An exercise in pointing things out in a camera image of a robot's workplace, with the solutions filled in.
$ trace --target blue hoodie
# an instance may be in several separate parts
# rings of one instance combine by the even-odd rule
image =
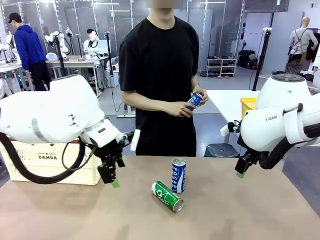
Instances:
[[[18,27],[14,41],[25,70],[32,64],[47,60],[38,35],[29,25]]]

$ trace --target shoe rack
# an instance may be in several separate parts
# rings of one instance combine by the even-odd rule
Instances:
[[[230,76],[234,77],[236,72],[237,59],[235,57],[229,58],[207,58],[206,60],[206,76]]]

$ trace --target man's hand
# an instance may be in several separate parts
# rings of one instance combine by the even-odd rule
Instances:
[[[208,102],[208,94],[207,94],[207,91],[204,90],[203,88],[201,88],[199,85],[196,86],[193,90],[192,90],[192,93],[198,93],[202,96],[202,100],[201,102],[199,103],[198,107],[201,107],[202,105],[204,105],[206,102]]]
[[[187,107],[190,107],[192,109],[197,108],[195,105],[191,103],[177,101],[177,102],[166,102],[164,105],[163,111],[175,117],[190,118],[192,116],[192,111]]]

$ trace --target man in blue hoodie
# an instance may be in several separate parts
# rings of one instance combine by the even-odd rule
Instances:
[[[22,23],[21,16],[13,12],[9,16],[9,24],[16,28],[14,41],[21,58],[24,70],[31,73],[36,91],[50,89],[51,77],[46,64],[46,56],[36,32],[29,25]]]

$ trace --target black cap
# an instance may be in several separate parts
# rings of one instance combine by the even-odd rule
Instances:
[[[8,24],[10,24],[12,22],[12,20],[16,21],[17,23],[21,23],[22,22],[21,16],[16,12],[10,13]]]

